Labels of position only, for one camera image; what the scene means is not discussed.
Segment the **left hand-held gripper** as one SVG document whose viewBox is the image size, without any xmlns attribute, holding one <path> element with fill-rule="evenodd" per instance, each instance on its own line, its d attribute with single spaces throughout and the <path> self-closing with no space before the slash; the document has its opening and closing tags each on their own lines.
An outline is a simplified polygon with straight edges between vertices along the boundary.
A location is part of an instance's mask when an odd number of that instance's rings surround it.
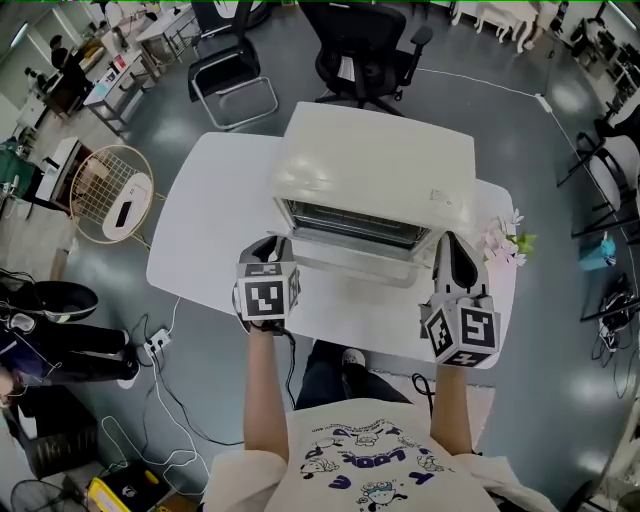
<svg viewBox="0 0 640 512">
<path fill-rule="evenodd" d="M 276 262 L 268 262 L 274 252 Z M 292 242 L 267 236 L 245 248 L 236 266 L 232 305 L 243 329 L 281 333 L 298 304 L 299 270 Z"/>
</svg>

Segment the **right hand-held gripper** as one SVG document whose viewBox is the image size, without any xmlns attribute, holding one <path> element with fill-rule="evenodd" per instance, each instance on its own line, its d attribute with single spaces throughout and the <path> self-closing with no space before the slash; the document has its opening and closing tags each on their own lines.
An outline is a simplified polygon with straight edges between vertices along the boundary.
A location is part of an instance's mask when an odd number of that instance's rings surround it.
<svg viewBox="0 0 640 512">
<path fill-rule="evenodd" d="M 420 311 L 420 338 L 438 365 L 475 368 L 501 348 L 501 318 L 488 295 L 488 272 L 480 253 L 447 231 L 440 238 L 433 266 L 433 300 Z"/>
</svg>

